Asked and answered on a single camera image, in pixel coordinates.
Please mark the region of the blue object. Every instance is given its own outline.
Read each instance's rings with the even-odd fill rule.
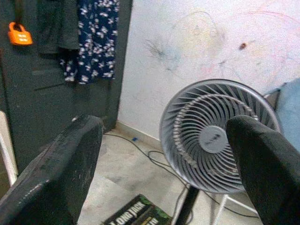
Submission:
[[[64,50],[65,81],[87,84],[113,79],[119,0],[79,0],[79,50]]]
[[[276,113],[285,138],[300,152],[300,78],[281,87]]]

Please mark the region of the fan hub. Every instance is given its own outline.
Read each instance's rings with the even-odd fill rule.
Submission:
[[[226,132],[221,127],[207,126],[199,135],[199,144],[208,153],[219,153],[228,145]]]

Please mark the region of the tiled floor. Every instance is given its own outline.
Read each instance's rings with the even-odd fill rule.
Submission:
[[[144,152],[154,149],[142,142],[135,142]],[[165,162],[162,154],[153,154]],[[131,143],[115,136],[103,138],[95,176],[87,199],[83,205],[78,225],[99,225],[137,194],[143,194],[157,206],[173,214],[174,206],[183,185],[171,174],[152,164]],[[213,195],[220,202],[221,195]],[[245,194],[233,198],[251,205]],[[255,216],[248,210],[229,202],[226,206],[239,213]],[[218,211],[218,205],[204,193],[199,194],[194,206],[191,225],[211,225]],[[220,225],[261,225],[258,218],[247,218],[225,210]]]

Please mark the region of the fan logo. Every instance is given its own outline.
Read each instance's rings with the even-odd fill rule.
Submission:
[[[205,145],[210,145],[212,144],[213,142],[217,141],[218,139],[220,139],[221,135],[214,135],[213,138],[211,138],[209,141],[207,142],[204,142]]]

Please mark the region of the door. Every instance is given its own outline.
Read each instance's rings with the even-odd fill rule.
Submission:
[[[22,24],[37,43],[38,0],[23,0]],[[54,138],[81,114],[101,117],[105,129],[115,126],[120,98],[131,0],[120,1],[116,79],[89,85],[66,83],[58,55],[39,54],[37,45],[13,46],[8,24],[15,19],[14,1],[0,2],[0,107],[8,116],[19,172]]]

